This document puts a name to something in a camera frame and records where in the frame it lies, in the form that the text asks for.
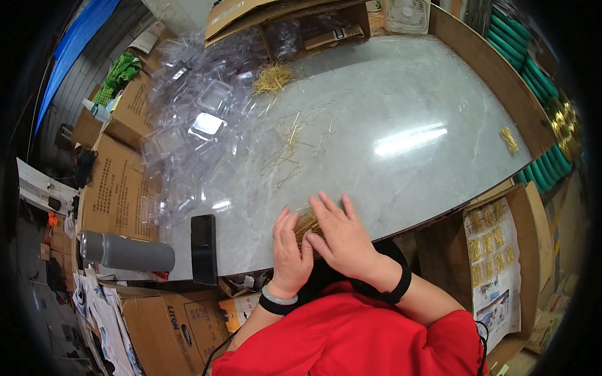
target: black phone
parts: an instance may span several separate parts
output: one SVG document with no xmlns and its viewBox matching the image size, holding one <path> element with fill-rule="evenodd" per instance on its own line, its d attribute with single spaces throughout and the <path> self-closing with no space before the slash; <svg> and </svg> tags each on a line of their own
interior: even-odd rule
<svg viewBox="0 0 602 376">
<path fill-rule="evenodd" d="M 206 214 L 191 218 L 190 256 L 193 281 L 217 286 L 215 215 Z"/>
</svg>

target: gray marble tabletop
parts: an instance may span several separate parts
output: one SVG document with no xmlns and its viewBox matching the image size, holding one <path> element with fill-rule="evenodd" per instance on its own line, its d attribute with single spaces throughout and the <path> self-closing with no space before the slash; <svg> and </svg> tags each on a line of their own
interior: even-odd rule
<svg viewBox="0 0 602 376">
<path fill-rule="evenodd" d="M 347 193 L 379 239 L 469 201 L 531 161 L 492 91 L 432 36 L 374 38 L 293 67 L 298 80 L 275 102 L 265 99 L 270 109 L 228 187 L 203 192 L 210 205 L 165 239 L 176 252 L 170 280 L 192 278 L 193 215 L 216 215 L 218 272 L 227 276 L 271 268 L 277 214 L 284 205 L 305 208 L 318 190 Z M 504 127 L 519 145 L 515 154 L 500 138 Z M 286 159 L 274 160 L 279 152 Z"/>
</svg>

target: blue tarp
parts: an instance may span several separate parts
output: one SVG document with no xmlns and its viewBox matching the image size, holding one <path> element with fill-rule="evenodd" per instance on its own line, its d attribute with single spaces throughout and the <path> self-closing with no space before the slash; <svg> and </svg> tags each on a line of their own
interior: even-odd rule
<svg viewBox="0 0 602 376">
<path fill-rule="evenodd" d="M 36 134 L 54 94 L 86 44 L 115 10 L 120 0 L 92 0 L 74 21 L 54 51 L 56 60 L 40 106 Z"/>
</svg>

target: left hand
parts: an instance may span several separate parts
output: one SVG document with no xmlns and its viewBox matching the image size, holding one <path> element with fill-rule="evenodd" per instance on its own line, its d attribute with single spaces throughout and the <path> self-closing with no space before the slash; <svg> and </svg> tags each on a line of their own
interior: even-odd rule
<svg viewBox="0 0 602 376">
<path fill-rule="evenodd" d="M 285 206 L 274 224 L 274 278 L 268 283 L 270 294 L 280 299 L 292 299 L 307 282 L 314 267 L 312 246 L 303 236 L 301 252 L 297 246 L 293 229 L 299 219 L 299 212 L 289 214 Z"/>
</svg>

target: red shirt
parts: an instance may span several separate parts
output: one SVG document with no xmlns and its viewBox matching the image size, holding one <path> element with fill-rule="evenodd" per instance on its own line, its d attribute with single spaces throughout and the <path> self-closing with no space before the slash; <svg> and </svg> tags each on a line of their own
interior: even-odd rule
<svg viewBox="0 0 602 376">
<path fill-rule="evenodd" d="M 477 374 L 483 347 L 467 311 L 452 312 L 426 328 L 395 306 L 352 291 L 348 281 L 328 287 L 323 294 L 330 295 L 226 352 L 214 362 L 212 374 Z"/>
</svg>

